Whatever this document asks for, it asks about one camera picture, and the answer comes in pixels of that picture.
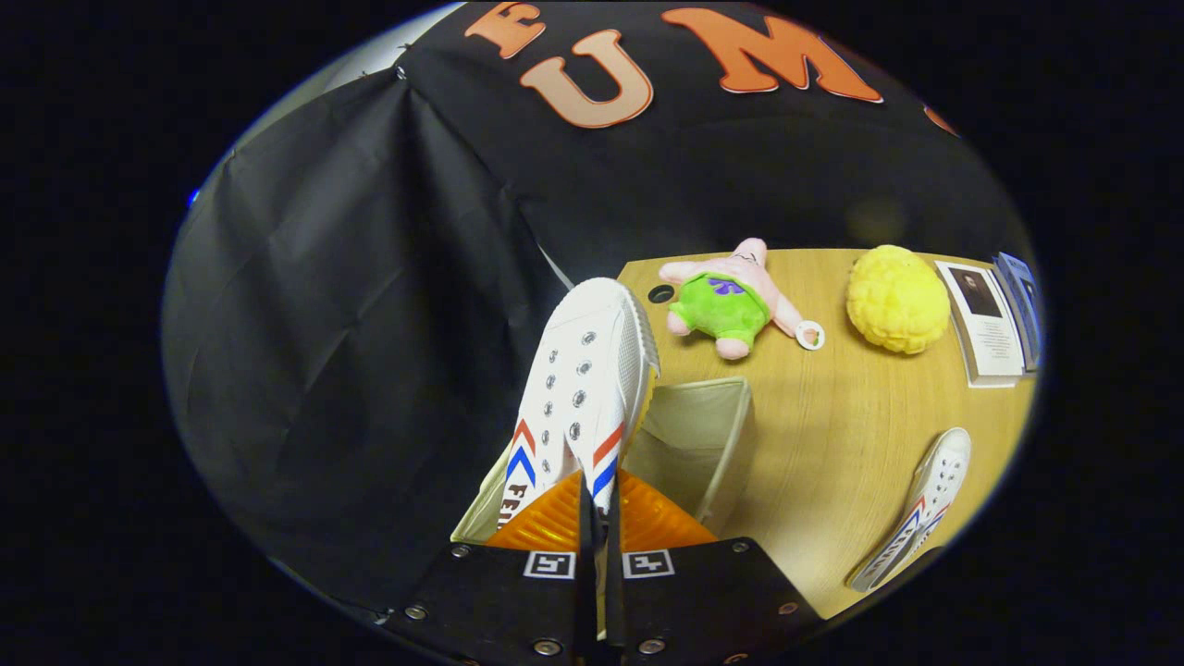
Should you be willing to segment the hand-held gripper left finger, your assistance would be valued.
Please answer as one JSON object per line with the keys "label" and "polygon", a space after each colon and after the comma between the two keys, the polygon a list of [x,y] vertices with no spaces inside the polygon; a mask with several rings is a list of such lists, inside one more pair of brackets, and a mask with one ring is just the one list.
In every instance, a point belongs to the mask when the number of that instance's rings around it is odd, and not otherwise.
{"label": "hand-held gripper left finger", "polygon": [[385,632],[440,665],[583,665],[596,645],[596,547],[581,473],[485,543],[455,542]]}

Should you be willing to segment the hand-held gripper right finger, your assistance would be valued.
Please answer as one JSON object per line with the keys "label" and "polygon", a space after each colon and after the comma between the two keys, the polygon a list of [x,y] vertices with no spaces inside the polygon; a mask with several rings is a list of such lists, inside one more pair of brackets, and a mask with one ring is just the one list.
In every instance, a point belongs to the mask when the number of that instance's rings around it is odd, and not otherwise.
{"label": "hand-held gripper right finger", "polygon": [[824,625],[757,540],[715,538],[628,472],[606,564],[606,640],[623,665],[770,665]]}

